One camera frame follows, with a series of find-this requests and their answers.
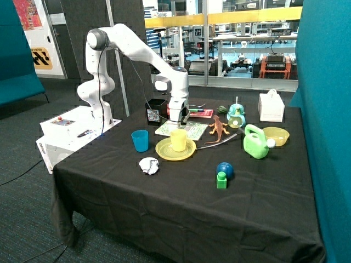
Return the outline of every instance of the crumpled paper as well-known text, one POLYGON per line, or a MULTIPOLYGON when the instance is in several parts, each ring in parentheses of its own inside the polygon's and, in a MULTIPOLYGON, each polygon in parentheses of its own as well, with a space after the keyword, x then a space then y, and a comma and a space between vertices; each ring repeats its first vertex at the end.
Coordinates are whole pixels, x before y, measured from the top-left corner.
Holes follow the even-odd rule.
POLYGON ((155 174, 158 171, 158 160, 152 157, 147 157, 139 162, 139 165, 143 172, 147 174, 155 174))

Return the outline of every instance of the yellow cup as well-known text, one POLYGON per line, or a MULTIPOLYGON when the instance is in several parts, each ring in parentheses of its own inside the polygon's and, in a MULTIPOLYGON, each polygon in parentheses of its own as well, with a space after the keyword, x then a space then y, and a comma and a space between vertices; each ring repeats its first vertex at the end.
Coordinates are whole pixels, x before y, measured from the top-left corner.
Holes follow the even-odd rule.
POLYGON ((186 147, 186 130, 175 129, 171 131, 172 149, 175 152, 182 152, 186 147))

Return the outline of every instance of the marker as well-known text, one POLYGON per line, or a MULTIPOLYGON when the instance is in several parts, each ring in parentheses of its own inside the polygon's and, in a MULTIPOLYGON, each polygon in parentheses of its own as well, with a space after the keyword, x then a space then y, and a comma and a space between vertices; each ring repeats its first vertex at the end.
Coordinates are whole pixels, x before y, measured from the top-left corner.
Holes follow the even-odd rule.
POLYGON ((87 134, 91 133, 92 131, 91 130, 86 130, 84 133, 81 133, 80 135, 78 135, 77 137, 80 138, 80 137, 83 137, 83 136, 86 136, 87 134))
POLYGON ((205 110, 202 108, 190 108, 189 111, 190 112, 204 112, 205 110))

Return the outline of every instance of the toy lizard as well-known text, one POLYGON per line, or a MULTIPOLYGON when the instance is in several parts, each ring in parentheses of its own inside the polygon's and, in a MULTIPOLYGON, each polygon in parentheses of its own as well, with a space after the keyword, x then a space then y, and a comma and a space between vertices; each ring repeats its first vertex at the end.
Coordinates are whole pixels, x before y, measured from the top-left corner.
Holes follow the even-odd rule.
POLYGON ((210 134, 214 134, 214 132, 217 132, 218 140, 217 141, 209 141, 209 142, 206 142, 205 144, 214 144, 216 142, 219 142, 220 138, 222 137, 222 132, 224 132, 225 134, 229 134, 229 132, 227 130, 225 130, 225 128, 223 128, 223 126, 228 126, 228 124, 221 122, 217 115, 213 115, 213 119, 214 119, 214 123, 210 124, 209 127, 214 126, 214 129, 213 129, 213 131, 210 132, 210 134))

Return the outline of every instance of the black table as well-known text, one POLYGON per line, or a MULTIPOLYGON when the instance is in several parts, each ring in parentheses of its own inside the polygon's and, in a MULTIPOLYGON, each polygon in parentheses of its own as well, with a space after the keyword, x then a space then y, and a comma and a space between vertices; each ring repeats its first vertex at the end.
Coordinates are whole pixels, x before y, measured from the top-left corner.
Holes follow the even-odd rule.
MULTIPOLYGON (((191 100, 197 102, 207 108, 232 104, 191 100)), ((176 262, 323 262, 300 109, 287 107, 282 123, 261 123, 257 104, 243 105, 247 123, 288 130, 287 144, 257 160, 244 151, 240 135, 184 161, 166 161, 155 152, 163 136, 151 135, 149 150, 135 151, 131 132, 157 129, 147 126, 140 110, 60 162, 54 167, 52 203, 60 238, 74 245, 77 211, 98 228, 176 262), (157 174, 141 171, 138 163, 145 157, 158 158, 157 174), (220 162, 235 169, 227 189, 216 187, 220 162)), ((209 131, 198 146, 217 139, 209 131)))

